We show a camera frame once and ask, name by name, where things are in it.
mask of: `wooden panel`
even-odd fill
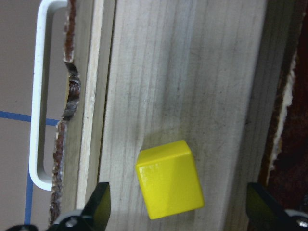
[[[304,204],[306,204],[306,202],[303,199],[304,194],[306,193],[305,189],[307,188],[307,184],[303,183],[305,181],[305,177],[303,176],[305,175],[306,168],[303,167],[303,164],[301,165],[301,163],[305,163],[303,160],[305,159],[305,152],[301,152],[303,150],[301,148],[295,148],[299,143],[301,143],[301,138],[304,140],[306,139],[304,125],[305,116],[302,116],[305,107],[303,107],[303,104],[300,105],[299,103],[302,102],[303,97],[302,95],[300,97],[297,95],[298,92],[301,91],[299,90],[299,86],[300,88],[305,88],[305,85],[303,84],[304,82],[302,81],[303,79],[301,76],[299,75],[295,77],[294,73],[303,67],[300,68],[300,65],[298,64],[305,62],[305,56],[296,56],[296,48],[307,1],[277,1],[275,4],[274,3],[275,1],[269,2],[267,18],[269,19],[268,21],[276,21],[278,22],[278,25],[280,25],[280,29],[277,32],[273,31],[271,37],[275,38],[275,34],[278,35],[276,47],[281,48],[280,52],[277,53],[278,55],[275,57],[275,60],[273,60],[273,63],[278,61],[281,65],[277,65],[277,68],[279,69],[276,68],[276,70],[274,70],[272,68],[273,71],[276,72],[276,76],[279,76],[279,84],[277,85],[274,110],[271,115],[270,127],[268,130],[258,181],[263,184],[263,186],[267,187],[270,194],[284,208],[296,210],[303,209],[305,211],[306,208]],[[278,19],[277,14],[270,13],[271,11],[282,12],[284,17]],[[265,30],[263,35],[264,38],[266,37],[266,34],[268,34],[266,31],[270,30]],[[301,46],[298,48],[303,53],[305,53],[306,40],[303,35]],[[300,83],[296,85],[294,82],[297,82],[297,80],[295,81],[297,78]],[[295,121],[300,121],[300,126],[296,126]],[[254,231],[255,228],[252,224],[249,224],[248,230]]]
[[[98,180],[115,1],[70,0],[64,62],[68,102],[58,125],[51,221],[83,208]]]
[[[111,185],[107,230],[246,228],[242,206],[232,217],[240,225],[224,222],[231,184],[258,173],[245,167],[238,174],[235,167],[266,3],[117,2],[100,170],[100,181]],[[149,220],[134,170],[138,153],[180,139],[194,154],[205,207]],[[261,155],[246,154],[259,166]],[[243,192],[238,200],[245,200]]]
[[[304,2],[268,1],[243,139],[230,185],[225,230],[242,230],[247,222],[246,216],[238,214],[245,214],[247,182],[256,181],[260,171],[282,64],[293,56],[289,50],[294,46],[294,39],[290,40],[290,37],[298,36],[294,32],[298,30],[300,20],[294,22],[294,18],[300,15],[298,9],[302,6],[295,5]]]

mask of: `yellow block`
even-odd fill
[[[136,171],[150,219],[204,206],[196,165],[185,141],[141,151]]]

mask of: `white handle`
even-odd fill
[[[29,172],[41,189],[51,190],[51,176],[44,170],[46,104],[49,77],[51,29],[56,10],[66,7],[67,0],[43,0],[38,9],[32,92]]]

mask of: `blue tape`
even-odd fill
[[[33,181],[30,177],[30,173],[28,170],[26,203],[25,203],[25,221],[24,221],[25,225],[29,225],[31,223],[32,197],[33,197]]]
[[[0,111],[0,118],[31,122],[30,115],[4,112],[4,111]],[[56,119],[46,119],[46,125],[49,126],[56,126],[58,122],[59,121]],[[33,197],[33,181],[30,177],[30,173],[28,170],[27,186],[26,186],[26,202],[25,202],[25,220],[24,220],[25,225],[29,225],[31,222],[32,197]]]
[[[17,114],[17,113],[12,113],[12,112],[0,111],[0,118],[31,122],[30,115]],[[49,126],[56,126],[58,122],[59,121],[57,119],[46,119],[46,125],[49,125]]]

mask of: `screw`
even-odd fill
[[[74,227],[78,224],[78,220],[75,217],[70,218],[66,223],[65,226],[68,228]]]
[[[308,228],[308,219],[307,218],[299,218],[296,220],[300,227]]]

